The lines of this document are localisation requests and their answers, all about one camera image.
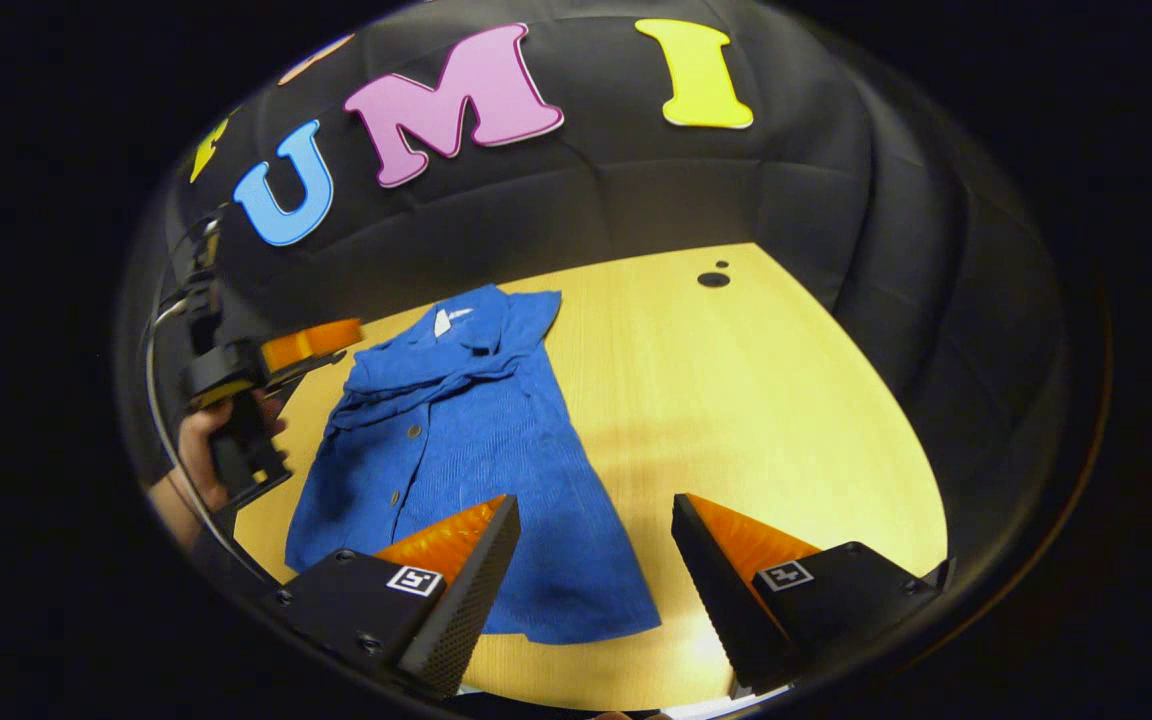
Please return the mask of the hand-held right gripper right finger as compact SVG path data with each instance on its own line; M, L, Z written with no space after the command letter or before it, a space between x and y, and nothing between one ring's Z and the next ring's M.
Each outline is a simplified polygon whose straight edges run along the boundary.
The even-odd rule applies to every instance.
M823 550L708 498L679 493L670 535L738 691L823 679L877 651L941 596L955 561L915 575L863 541Z

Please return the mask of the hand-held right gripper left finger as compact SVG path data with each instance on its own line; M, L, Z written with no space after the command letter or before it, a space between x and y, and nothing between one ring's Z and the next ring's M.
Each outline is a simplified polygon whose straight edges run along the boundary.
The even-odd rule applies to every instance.
M376 553L332 551L259 607L370 682L445 700L460 691L520 533L517 498L495 497Z

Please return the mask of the blue button-up shirt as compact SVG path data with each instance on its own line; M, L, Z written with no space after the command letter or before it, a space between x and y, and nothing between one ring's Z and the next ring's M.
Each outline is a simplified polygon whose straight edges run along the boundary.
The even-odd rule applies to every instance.
M485 632L586 644L660 614L573 429L545 340L561 291L494 285L431 306L353 357L308 469L285 564L379 553L457 511L516 497L521 533Z

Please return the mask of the black backdrop cloth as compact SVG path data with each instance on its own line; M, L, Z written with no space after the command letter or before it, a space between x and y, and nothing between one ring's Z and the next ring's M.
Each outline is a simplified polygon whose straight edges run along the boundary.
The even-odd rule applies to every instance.
M453 46L524 29L547 135L462 138L456 159L408 131L456 111L420 97L376 131L343 108L374 79L434 85ZM221 233L230 334L396 311L490 278L650 252L755 243L858 344L940 483L950 552L983 564L1033 523L1068 415L1068 313L1018 187L914 82L806 18L755 0L435 0L357 29L302 76L252 88L214 158L166 174L119 295L114 387L138 473L162 471L141 334L172 247L238 179L259 200L303 187L275 146L317 120L335 197L285 249L241 209Z

